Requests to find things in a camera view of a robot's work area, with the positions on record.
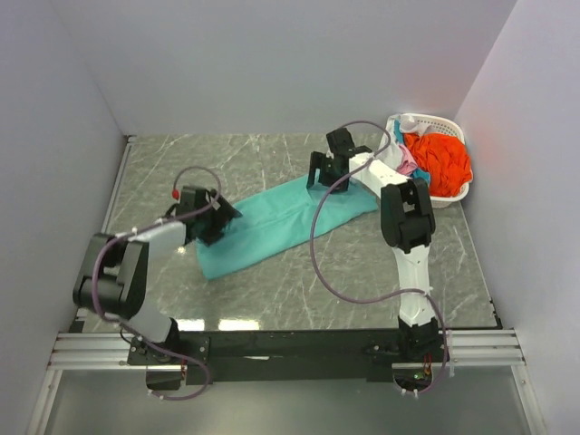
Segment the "teal t shirt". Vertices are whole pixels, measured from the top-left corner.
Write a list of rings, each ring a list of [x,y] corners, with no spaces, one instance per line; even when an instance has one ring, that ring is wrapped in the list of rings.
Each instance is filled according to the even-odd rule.
[[[217,279],[307,242],[321,201],[316,237],[378,209],[375,196],[354,182],[329,197],[325,186],[308,188],[306,182],[302,176],[237,202],[234,208],[242,216],[226,225],[224,236],[210,246],[196,244],[203,276]]]

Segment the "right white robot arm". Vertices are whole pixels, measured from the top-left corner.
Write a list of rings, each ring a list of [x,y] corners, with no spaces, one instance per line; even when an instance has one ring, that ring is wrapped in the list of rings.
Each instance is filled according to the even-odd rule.
[[[314,212],[309,249],[315,274],[327,290],[344,301],[367,305],[399,296],[397,349],[402,358],[417,362],[442,345],[441,314],[430,297],[428,256],[436,229],[430,193],[424,179],[412,179],[390,168],[379,159],[391,145],[373,151],[354,144],[345,126],[326,134],[330,153],[311,153],[306,186],[326,187]],[[344,193],[355,180],[380,200],[380,224],[384,241],[391,248],[397,265],[399,289],[369,300],[350,299],[333,290],[325,281],[314,254],[314,235],[324,203],[333,193]]]

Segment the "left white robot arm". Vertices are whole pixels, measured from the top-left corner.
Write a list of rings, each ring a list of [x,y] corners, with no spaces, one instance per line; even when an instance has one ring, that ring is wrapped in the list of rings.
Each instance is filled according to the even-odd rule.
[[[186,186],[173,197],[176,202],[142,230],[93,235],[72,290],[77,307],[143,334],[150,355],[162,364],[179,358],[181,342],[177,321],[146,302],[150,260],[191,242],[210,247],[243,217],[215,189]]]

